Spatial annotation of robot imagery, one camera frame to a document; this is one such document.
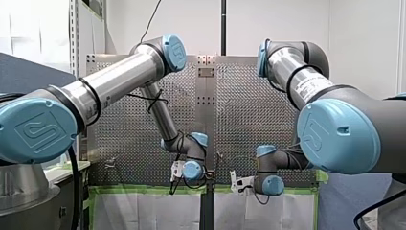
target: light blue joint cap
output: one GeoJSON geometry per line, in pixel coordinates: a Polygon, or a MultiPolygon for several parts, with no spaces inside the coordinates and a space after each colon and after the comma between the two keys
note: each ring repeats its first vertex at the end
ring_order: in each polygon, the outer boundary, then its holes
{"type": "Polygon", "coordinates": [[[207,137],[206,134],[201,133],[201,132],[192,132],[192,133],[191,133],[191,136],[192,136],[194,139],[196,139],[196,141],[197,141],[200,145],[202,145],[202,146],[204,146],[204,147],[207,147],[209,138],[207,137]]]}
{"type": "Polygon", "coordinates": [[[203,169],[196,161],[190,160],[183,165],[182,174],[187,180],[199,180],[203,178],[203,169]]]}
{"type": "Polygon", "coordinates": [[[358,108],[340,100],[308,104],[299,115],[297,133],[307,159],[327,172],[366,173],[380,156],[373,123],[358,108]]]}
{"type": "Polygon", "coordinates": [[[257,147],[257,158],[267,154],[275,153],[277,148],[274,145],[263,145],[257,147]]]}
{"type": "Polygon", "coordinates": [[[182,41],[177,35],[164,35],[162,37],[164,56],[171,71],[179,72],[186,66],[186,51],[182,41]]]}
{"type": "Polygon", "coordinates": [[[0,107],[0,159],[43,163],[66,152],[77,136],[72,112],[49,99],[20,99],[0,107]]]}
{"type": "Polygon", "coordinates": [[[260,44],[259,46],[259,50],[258,50],[258,56],[257,56],[257,75],[259,77],[262,78],[266,78],[267,77],[267,73],[266,73],[266,48],[265,48],[265,41],[262,42],[262,44],[260,44]]]}
{"type": "Polygon", "coordinates": [[[262,191],[268,196],[279,196],[283,193],[283,180],[277,175],[269,175],[262,182],[262,191]]]}

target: black cable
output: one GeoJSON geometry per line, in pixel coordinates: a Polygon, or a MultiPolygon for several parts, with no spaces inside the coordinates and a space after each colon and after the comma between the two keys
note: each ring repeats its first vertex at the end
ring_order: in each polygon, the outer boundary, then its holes
{"type": "Polygon", "coordinates": [[[144,38],[146,37],[146,35],[147,35],[147,33],[148,33],[149,26],[151,25],[152,19],[153,19],[153,17],[155,16],[156,11],[158,11],[158,7],[159,7],[159,5],[161,4],[161,1],[162,1],[162,0],[159,0],[158,3],[156,4],[155,10],[153,11],[151,18],[150,18],[149,21],[148,21],[148,25],[147,25],[146,31],[144,32],[143,36],[141,37],[140,43],[143,43],[143,40],[144,40],[144,38]]]}
{"type": "Polygon", "coordinates": [[[185,183],[185,185],[186,185],[188,188],[193,189],[193,190],[200,189],[201,187],[205,186],[206,183],[207,183],[207,178],[206,178],[206,176],[203,177],[203,178],[204,178],[203,184],[198,185],[198,186],[196,186],[196,187],[193,187],[193,186],[191,186],[190,184],[188,184],[188,182],[186,181],[186,178],[185,178],[185,177],[182,176],[182,178],[183,178],[183,183],[185,183]]]}
{"type": "Polygon", "coordinates": [[[151,113],[150,110],[155,105],[156,102],[161,101],[161,102],[164,102],[165,104],[169,103],[168,100],[160,98],[161,95],[162,95],[162,92],[164,92],[164,90],[160,89],[159,92],[156,94],[155,98],[146,98],[146,97],[139,96],[139,95],[136,95],[136,94],[127,94],[127,96],[134,97],[134,98],[139,98],[139,99],[144,99],[144,100],[151,100],[152,103],[149,105],[149,107],[147,109],[148,113],[151,113]]]}
{"type": "Polygon", "coordinates": [[[267,204],[268,204],[270,196],[268,196],[268,198],[266,198],[266,201],[265,201],[265,202],[262,202],[262,201],[259,199],[259,197],[257,196],[257,192],[255,192],[255,189],[254,189],[254,188],[253,188],[253,192],[254,192],[255,199],[257,200],[258,203],[260,203],[260,204],[262,204],[262,205],[267,205],[267,204]]]}
{"type": "Polygon", "coordinates": [[[84,85],[87,86],[87,88],[90,89],[90,91],[93,94],[93,97],[95,98],[97,115],[96,115],[96,118],[91,123],[87,124],[87,126],[90,127],[94,123],[96,123],[98,121],[98,119],[100,118],[100,116],[102,115],[102,102],[101,102],[101,99],[99,98],[99,95],[96,92],[96,90],[92,87],[92,85],[90,85],[89,82],[87,82],[87,80],[85,80],[83,78],[78,78],[78,80],[81,81],[84,85]]]}
{"type": "Polygon", "coordinates": [[[173,181],[170,182],[170,189],[169,189],[169,194],[170,195],[174,195],[176,193],[176,189],[177,189],[180,181],[181,181],[181,179],[177,178],[176,185],[174,186],[174,189],[173,189],[173,184],[174,184],[173,181]]]}
{"type": "Polygon", "coordinates": [[[361,211],[361,212],[360,212],[359,214],[357,214],[357,215],[355,216],[355,218],[354,218],[354,225],[355,225],[356,229],[358,229],[358,230],[361,229],[361,227],[360,227],[359,224],[358,224],[358,220],[360,220],[360,219],[361,219],[364,215],[366,215],[368,212],[370,212],[370,211],[372,211],[372,210],[374,210],[374,209],[377,209],[377,208],[379,208],[379,207],[381,207],[381,206],[383,206],[383,205],[385,205],[385,204],[387,204],[387,203],[390,203],[390,202],[392,202],[392,201],[394,201],[394,200],[396,200],[396,199],[398,199],[398,198],[401,198],[402,196],[405,196],[405,195],[406,195],[406,190],[403,190],[403,191],[401,191],[401,192],[399,192],[399,193],[397,193],[397,194],[395,194],[395,195],[389,196],[389,197],[387,197],[387,198],[385,198],[385,199],[383,199],[383,200],[381,200],[381,201],[375,203],[374,205],[372,205],[372,206],[370,206],[370,207],[364,209],[363,211],[361,211]]]}
{"type": "Polygon", "coordinates": [[[79,223],[79,209],[80,209],[80,177],[79,177],[79,168],[78,162],[76,160],[76,155],[74,148],[71,146],[68,149],[69,158],[71,158],[72,163],[72,176],[74,179],[74,209],[73,209],[73,217],[72,217],[72,230],[76,230],[78,228],[79,223]]]}

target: wire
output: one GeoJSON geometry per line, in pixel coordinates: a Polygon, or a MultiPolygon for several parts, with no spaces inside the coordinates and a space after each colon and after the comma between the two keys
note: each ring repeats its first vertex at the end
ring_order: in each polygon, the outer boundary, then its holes
{"type": "Polygon", "coordinates": [[[254,189],[254,188],[253,188],[253,192],[254,192],[255,199],[258,201],[258,203],[260,203],[260,204],[262,204],[262,205],[267,205],[267,204],[268,204],[270,196],[268,196],[268,198],[266,198],[266,201],[263,202],[263,201],[261,201],[261,200],[259,199],[259,197],[258,197],[257,193],[255,192],[255,189],[254,189]]]}
{"type": "Polygon", "coordinates": [[[177,187],[178,187],[180,181],[181,181],[181,178],[178,178],[177,181],[176,181],[176,185],[174,186],[174,189],[173,189],[173,184],[174,184],[173,181],[170,182],[170,189],[169,189],[169,194],[170,194],[170,195],[174,195],[174,194],[175,194],[176,189],[177,189],[177,187]]]}
{"type": "Polygon", "coordinates": [[[155,16],[156,11],[158,11],[158,7],[159,7],[159,5],[161,4],[161,1],[162,1],[162,0],[159,0],[158,3],[156,4],[155,10],[153,11],[151,18],[150,18],[149,21],[148,21],[148,25],[147,25],[146,31],[144,32],[143,36],[141,37],[140,43],[143,43],[143,40],[144,40],[144,38],[146,37],[146,35],[147,35],[147,33],[148,33],[149,26],[151,25],[152,19],[153,19],[153,17],[155,16]]]}
{"type": "Polygon", "coordinates": [[[361,219],[364,215],[366,215],[368,212],[370,212],[370,211],[372,211],[372,210],[374,210],[374,209],[377,209],[377,208],[379,208],[379,207],[381,207],[381,206],[383,206],[383,205],[385,205],[385,204],[387,204],[387,203],[390,203],[390,202],[392,202],[392,201],[394,201],[394,200],[396,200],[396,199],[398,199],[398,198],[401,198],[402,196],[405,196],[405,195],[406,195],[406,190],[403,190],[403,191],[401,191],[401,192],[399,192],[399,193],[397,193],[397,194],[395,194],[395,195],[389,196],[389,197],[387,197],[387,198],[385,198],[385,199],[383,199],[383,200],[381,200],[381,201],[375,203],[374,205],[372,205],[372,206],[370,206],[370,207],[364,209],[363,211],[361,211],[359,214],[357,214],[357,215],[355,216],[355,218],[354,218],[354,220],[353,220],[356,229],[358,229],[358,230],[361,229],[360,226],[359,226],[359,224],[358,224],[358,220],[360,220],[360,219],[361,219]]]}
{"type": "Polygon", "coordinates": [[[162,92],[164,92],[164,90],[163,90],[163,89],[160,89],[159,92],[156,94],[155,98],[146,98],[146,97],[143,97],[143,96],[140,96],[140,95],[136,95],[136,94],[127,94],[126,96],[153,101],[153,102],[149,105],[149,107],[148,107],[148,109],[147,109],[148,113],[150,114],[150,113],[151,113],[150,110],[151,110],[151,108],[155,105],[156,102],[160,101],[160,102],[164,102],[165,104],[168,104],[168,103],[169,103],[168,100],[166,100],[166,99],[161,99],[161,98],[160,98],[161,95],[162,95],[162,92]]]}
{"type": "Polygon", "coordinates": [[[72,217],[71,229],[76,230],[79,223],[79,208],[80,208],[80,178],[79,178],[79,169],[78,162],[76,160],[76,155],[74,148],[71,146],[68,149],[69,158],[71,158],[72,163],[72,176],[74,180],[74,210],[72,217]]]}
{"type": "Polygon", "coordinates": [[[193,190],[200,189],[201,187],[205,186],[206,183],[207,183],[207,178],[206,178],[206,176],[204,176],[204,182],[203,182],[203,184],[198,185],[198,186],[196,186],[196,187],[193,187],[193,186],[189,185],[185,177],[182,176],[182,178],[183,178],[183,183],[185,183],[185,185],[186,185],[188,188],[193,189],[193,190]]]}

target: black hose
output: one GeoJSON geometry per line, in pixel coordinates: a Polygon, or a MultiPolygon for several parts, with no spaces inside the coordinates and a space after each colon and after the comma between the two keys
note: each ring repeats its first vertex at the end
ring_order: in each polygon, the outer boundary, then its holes
{"type": "Polygon", "coordinates": [[[227,50],[227,0],[221,0],[221,55],[226,56],[227,50]]]}
{"type": "Polygon", "coordinates": [[[397,194],[395,194],[395,195],[389,196],[389,197],[387,197],[387,198],[385,198],[385,199],[383,199],[383,200],[381,200],[381,201],[375,203],[374,205],[372,205],[372,206],[370,206],[370,207],[364,209],[363,211],[361,211],[361,212],[360,212],[359,214],[357,214],[357,215],[355,216],[355,218],[354,218],[354,225],[355,225],[356,229],[358,229],[358,230],[361,229],[361,227],[359,226],[358,220],[360,220],[360,219],[361,219],[364,215],[366,215],[368,212],[370,212],[370,211],[372,211],[372,210],[374,210],[374,209],[377,209],[377,208],[379,208],[379,207],[381,207],[381,206],[383,206],[383,205],[385,205],[385,204],[387,204],[387,203],[390,203],[390,202],[392,202],[392,201],[394,201],[394,200],[396,200],[396,199],[398,199],[398,198],[401,198],[401,197],[403,197],[403,196],[405,196],[405,195],[406,195],[406,190],[403,190],[403,191],[401,191],[401,192],[399,192],[399,193],[397,193],[397,194]]]}
{"type": "Polygon", "coordinates": [[[78,162],[76,160],[75,151],[72,146],[68,149],[68,153],[69,153],[69,158],[71,158],[72,175],[73,175],[73,179],[74,179],[74,210],[73,210],[71,229],[76,230],[78,228],[78,223],[79,223],[80,177],[79,177],[78,162]]]}

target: metal pole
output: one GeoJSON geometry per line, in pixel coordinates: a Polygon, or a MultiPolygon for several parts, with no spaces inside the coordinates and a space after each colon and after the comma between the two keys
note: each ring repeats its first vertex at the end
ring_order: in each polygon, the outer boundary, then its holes
{"type": "Polygon", "coordinates": [[[221,0],[221,55],[226,56],[227,0],[221,0]]]}

